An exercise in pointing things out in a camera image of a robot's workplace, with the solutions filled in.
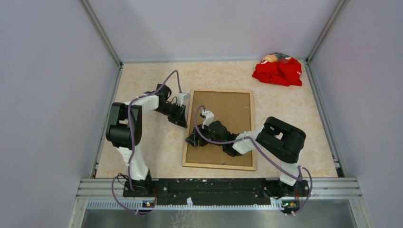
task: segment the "marble tabletop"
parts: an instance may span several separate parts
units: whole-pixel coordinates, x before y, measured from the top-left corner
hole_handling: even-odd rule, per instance
[[[254,94],[255,127],[274,116],[302,129],[307,138],[298,163],[309,169],[313,177],[337,177],[333,157],[317,110],[309,80],[302,65],[302,86],[280,86],[261,83],[252,78],[257,61],[174,62],[125,64],[115,101],[126,102],[145,91],[155,90],[158,83],[178,70],[183,92],[192,89],[250,90]],[[173,96],[179,90],[176,76],[167,85]],[[158,112],[143,116],[141,150],[153,178],[269,178],[279,171],[257,154],[256,171],[236,171],[182,167],[186,130],[168,122]],[[275,162],[278,159],[267,152]],[[97,178],[112,178],[127,173],[120,153],[105,140]]]

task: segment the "gray floor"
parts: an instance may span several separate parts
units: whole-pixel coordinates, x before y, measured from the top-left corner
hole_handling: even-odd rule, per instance
[[[86,211],[82,228],[356,228],[347,200],[310,200],[295,217],[280,211],[160,210],[147,216],[125,210]]]

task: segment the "gray wall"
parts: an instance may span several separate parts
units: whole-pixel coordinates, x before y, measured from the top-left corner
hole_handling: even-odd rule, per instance
[[[0,227],[66,227],[117,67],[79,1],[0,5]]]
[[[375,227],[401,227],[403,1],[352,0],[314,59],[340,146]]]
[[[122,61],[306,57],[338,0],[90,0]]]

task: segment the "wooden frame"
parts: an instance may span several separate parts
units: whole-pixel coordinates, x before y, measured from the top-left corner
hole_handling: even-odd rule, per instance
[[[192,110],[193,110],[193,98],[194,92],[225,92],[225,93],[247,93],[249,94],[249,107],[250,107],[250,127],[251,130],[255,129],[255,117],[254,117],[254,102],[253,102],[253,92],[245,91],[245,90],[222,90],[222,89],[193,89],[191,91],[191,96],[189,100],[189,109],[188,109],[188,131],[186,137],[190,135],[190,132],[193,131],[194,123],[191,123],[192,119]],[[228,169],[228,170],[242,170],[242,171],[256,171],[256,150],[251,151],[251,166],[238,166],[238,165],[219,165],[219,164],[204,164],[204,163],[191,163],[187,162],[187,152],[188,152],[188,143],[185,143],[183,146],[183,156],[182,156],[182,166],[184,167],[197,167],[197,168],[213,168],[213,169]]]

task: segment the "wooden board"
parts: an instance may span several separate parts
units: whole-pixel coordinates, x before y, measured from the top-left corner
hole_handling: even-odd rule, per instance
[[[192,90],[189,101],[187,136],[193,131],[195,112],[200,105],[204,105],[206,109],[212,111],[214,120],[221,121],[222,125],[231,133],[254,130],[253,93],[251,91]],[[201,123],[203,123],[203,119],[198,114],[197,124]],[[255,171],[255,159],[255,151],[231,157],[216,145],[208,144],[194,148],[186,143],[183,147],[182,166]]]

